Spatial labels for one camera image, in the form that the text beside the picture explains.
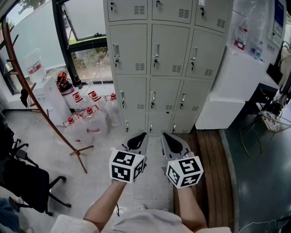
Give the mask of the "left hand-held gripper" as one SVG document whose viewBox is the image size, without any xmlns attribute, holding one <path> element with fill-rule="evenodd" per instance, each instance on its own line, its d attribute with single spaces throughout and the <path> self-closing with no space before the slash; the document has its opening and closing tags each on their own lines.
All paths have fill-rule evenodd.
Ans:
<svg viewBox="0 0 291 233">
<path fill-rule="evenodd" d="M 146 149 L 148 134 L 135 133 L 126 137 L 112 150 L 109 160 L 109 172 L 112 180 L 133 183 L 146 167 Z"/>
</svg>

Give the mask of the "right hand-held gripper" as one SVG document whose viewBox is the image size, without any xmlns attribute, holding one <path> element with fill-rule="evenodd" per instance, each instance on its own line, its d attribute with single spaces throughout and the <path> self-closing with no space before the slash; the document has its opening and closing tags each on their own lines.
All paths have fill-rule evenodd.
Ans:
<svg viewBox="0 0 291 233">
<path fill-rule="evenodd" d="M 166 159 L 163 170 L 169 181 L 176 188 L 196 185 L 204 170 L 187 142 L 174 134 L 162 133 L 161 145 Z"/>
</svg>

